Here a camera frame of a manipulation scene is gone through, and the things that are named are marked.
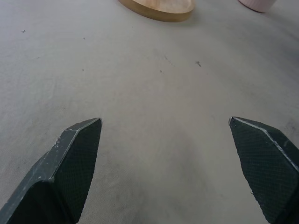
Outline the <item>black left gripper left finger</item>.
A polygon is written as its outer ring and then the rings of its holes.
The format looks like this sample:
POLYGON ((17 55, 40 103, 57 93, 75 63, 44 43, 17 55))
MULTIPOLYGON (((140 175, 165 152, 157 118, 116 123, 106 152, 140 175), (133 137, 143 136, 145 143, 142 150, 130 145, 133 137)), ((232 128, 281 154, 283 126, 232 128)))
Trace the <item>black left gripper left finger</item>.
POLYGON ((0 210, 2 224, 76 224, 90 190, 101 118, 66 128, 0 210))

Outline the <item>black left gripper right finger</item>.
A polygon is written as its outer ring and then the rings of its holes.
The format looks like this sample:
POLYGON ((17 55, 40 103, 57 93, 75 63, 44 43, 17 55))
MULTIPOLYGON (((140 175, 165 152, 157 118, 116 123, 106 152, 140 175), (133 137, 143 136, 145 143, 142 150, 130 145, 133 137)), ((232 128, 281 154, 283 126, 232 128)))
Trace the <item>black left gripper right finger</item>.
POLYGON ((278 129, 231 117, 242 172, 270 224, 299 222, 299 150, 278 129))

